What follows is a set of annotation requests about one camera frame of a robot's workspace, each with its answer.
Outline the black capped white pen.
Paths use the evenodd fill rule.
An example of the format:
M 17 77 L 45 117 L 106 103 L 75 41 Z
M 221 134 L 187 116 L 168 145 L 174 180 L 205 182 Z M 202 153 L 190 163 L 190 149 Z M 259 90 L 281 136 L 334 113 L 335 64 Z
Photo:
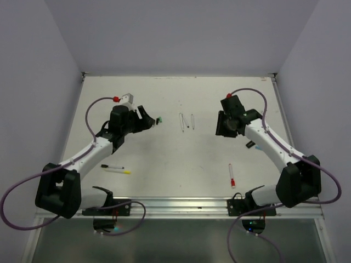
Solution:
M 191 118 L 191 127 L 193 130 L 195 130 L 195 116 L 191 114 L 190 118 Z

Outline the green capped white pen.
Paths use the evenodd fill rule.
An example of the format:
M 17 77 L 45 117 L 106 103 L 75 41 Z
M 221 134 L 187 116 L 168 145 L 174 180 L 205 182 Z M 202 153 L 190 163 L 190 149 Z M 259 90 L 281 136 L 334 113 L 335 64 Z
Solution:
M 185 131 L 185 128 L 187 128 L 187 127 L 184 125 L 184 122 L 183 122 L 183 119 L 182 119 L 182 113 L 179 114 L 179 119 L 180 119 L 180 128 L 181 128 L 181 131 L 184 132 L 184 131 Z

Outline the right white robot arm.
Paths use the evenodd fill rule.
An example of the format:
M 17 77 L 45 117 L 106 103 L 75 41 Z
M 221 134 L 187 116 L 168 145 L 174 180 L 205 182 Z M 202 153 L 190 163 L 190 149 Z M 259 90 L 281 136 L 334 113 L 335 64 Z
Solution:
M 234 95 L 223 99 L 218 113 L 216 135 L 235 138 L 238 135 L 255 142 L 277 167 L 280 177 L 270 186 L 258 186 L 244 197 L 245 211 L 257 215 L 264 207 L 281 203 L 292 208 L 316 197 L 321 192 L 321 175 L 317 168 L 319 160 L 296 151 L 285 142 L 277 143 L 274 133 L 263 125 L 263 116 L 257 110 L 245 110 Z

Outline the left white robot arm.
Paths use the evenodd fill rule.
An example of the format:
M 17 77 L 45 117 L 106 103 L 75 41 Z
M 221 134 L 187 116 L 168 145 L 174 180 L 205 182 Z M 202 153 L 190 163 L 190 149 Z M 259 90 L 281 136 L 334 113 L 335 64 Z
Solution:
M 66 219 L 86 209 L 97 210 L 101 215 L 110 214 L 114 208 L 113 192 L 99 186 L 83 189 L 81 181 L 123 145 L 126 135 L 148 130 L 155 122 L 142 106 L 136 110 L 127 106 L 113 107 L 109 120 L 86 148 L 60 164 L 49 163 L 43 168 L 36 207 Z

